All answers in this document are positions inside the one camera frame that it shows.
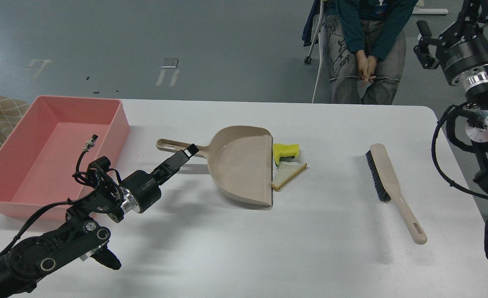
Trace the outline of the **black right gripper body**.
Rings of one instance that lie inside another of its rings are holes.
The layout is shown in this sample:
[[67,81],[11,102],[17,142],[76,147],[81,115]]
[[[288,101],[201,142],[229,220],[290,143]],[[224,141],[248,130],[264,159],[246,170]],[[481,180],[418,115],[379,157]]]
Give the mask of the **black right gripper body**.
[[463,73],[485,71],[488,74],[488,40],[480,32],[473,38],[462,38],[449,48],[438,47],[437,59],[447,83],[457,86]]

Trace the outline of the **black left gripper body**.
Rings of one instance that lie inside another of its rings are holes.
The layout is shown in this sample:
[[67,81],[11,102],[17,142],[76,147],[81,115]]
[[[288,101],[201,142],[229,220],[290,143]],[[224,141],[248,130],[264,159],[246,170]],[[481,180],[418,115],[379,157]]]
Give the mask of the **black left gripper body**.
[[123,179],[121,188],[136,213],[144,213],[161,198],[158,181],[153,175],[142,170],[136,170]]

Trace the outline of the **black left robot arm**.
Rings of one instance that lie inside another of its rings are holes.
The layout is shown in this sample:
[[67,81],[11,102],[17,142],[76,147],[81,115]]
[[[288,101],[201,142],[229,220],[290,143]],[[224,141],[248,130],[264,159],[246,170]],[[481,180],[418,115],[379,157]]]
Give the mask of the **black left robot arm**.
[[[150,173],[138,170],[125,179],[119,174],[112,178],[109,175],[113,171],[111,162],[105,156],[92,161],[85,171],[80,170],[82,159],[94,147],[97,138],[93,135],[86,142],[73,174],[75,181],[91,187],[91,192],[83,198],[39,208],[0,252],[0,298],[32,292],[44,277],[77,258],[92,258],[110,269],[119,270],[121,262],[108,248],[111,232],[92,216],[105,214],[119,223],[130,211],[144,213],[161,198],[160,186],[199,152],[196,145],[186,144]],[[21,239],[45,212],[63,205],[68,209],[65,222],[59,228]]]

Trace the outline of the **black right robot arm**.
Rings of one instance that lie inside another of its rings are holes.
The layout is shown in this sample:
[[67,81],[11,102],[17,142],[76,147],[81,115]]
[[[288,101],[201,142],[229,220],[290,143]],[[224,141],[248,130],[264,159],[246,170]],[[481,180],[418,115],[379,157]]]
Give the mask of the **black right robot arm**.
[[[432,137],[432,161],[441,177],[466,194],[488,200],[488,0],[465,0],[454,23],[437,38],[428,23],[416,23],[419,30],[414,53],[422,68],[441,68],[450,86],[462,85],[466,99],[449,106],[437,122]],[[439,166],[436,144],[445,127],[448,141],[462,151],[475,155],[479,171],[474,182],[483,190],[478,194],[450,179]]]

